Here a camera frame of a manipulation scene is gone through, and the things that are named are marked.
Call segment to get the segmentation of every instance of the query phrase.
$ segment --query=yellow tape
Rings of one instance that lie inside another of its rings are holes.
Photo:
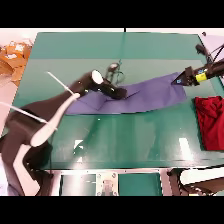
[[[207,80],[206,74],[205,73],[201,73],[201,74],[196,75],[196,80],[198,82],[202,82],[202,81]]]

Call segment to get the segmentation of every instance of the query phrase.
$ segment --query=white antenna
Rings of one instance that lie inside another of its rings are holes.
[[[66,86],[62,81],[60,81],[56,76],[54,76],[51,72],[47,72],[48,75],[50,75],[53,79],[55,79],[60,85],[64,87],[65,90],[69,91],[72,95],[74,93]]]
[[[13,110],[15,110],[15,111],[18,111],[18,112],[20,112],[21,114],[24,114],[24,115],[26,115],[26,116],[28,116],[28,117],[32,117],[33,119],[35,119],[35,120],[37,120],[37,121],[39,121],[39,122],[41,122],[41,123],[45,123],[45,124],[48,123],[48,122],[47,122],[46,120],[44,120],[43,118],[39,118],[39,117],[37,117],[37,116],[35,116],[35,115],[33,115],[33,114],[30,114],[30,113],[26,112],[25,110],[21,110],[21,109],[18,108],[18,107],[14,107],[14,106],[12,106],[12,105],[10,105],[10,104],[7,104],[7,103],[5,103],[5,102],[0,102],[0,104],[4,105],[4,106],[6,106],[6,107],[9,107],[9,108],[11,108],[11,109],[13,109]]]

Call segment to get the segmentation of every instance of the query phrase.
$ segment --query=red cloth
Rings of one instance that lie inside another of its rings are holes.
[[[224,99],[195,97],[202,142],[207,150],[224,150]]]

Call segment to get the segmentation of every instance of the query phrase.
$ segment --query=table surface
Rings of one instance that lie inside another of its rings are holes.
[[[198,43],[197,35],[184,34],[39,33],[13,104],[20,107],[62,92],[46,71],[69,84],[92,69],[105,74],[108,65],[121,58],[122,84],[130,84],[181,72],[188,66],[197,68],[205,63],[195,50]],[[223,164],[222,152],[203,148],[192,102],[195,96],[223,96],[220,81],[214,78],[185,90],[186,102],[161,110],[64,116],[53,139],[52,168]]]

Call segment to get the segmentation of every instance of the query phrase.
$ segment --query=purple fabric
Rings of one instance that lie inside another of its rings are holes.
[[[72,114],[121,114],[146,112],[169,107],[186,100],[184,88],[171,85],[179,75],[170,75],[150,79],[137,84],[123,86],[127,89],[127,97],[114,100],[101,92],[90,91],[87,95],[74,102],[66,111]]]

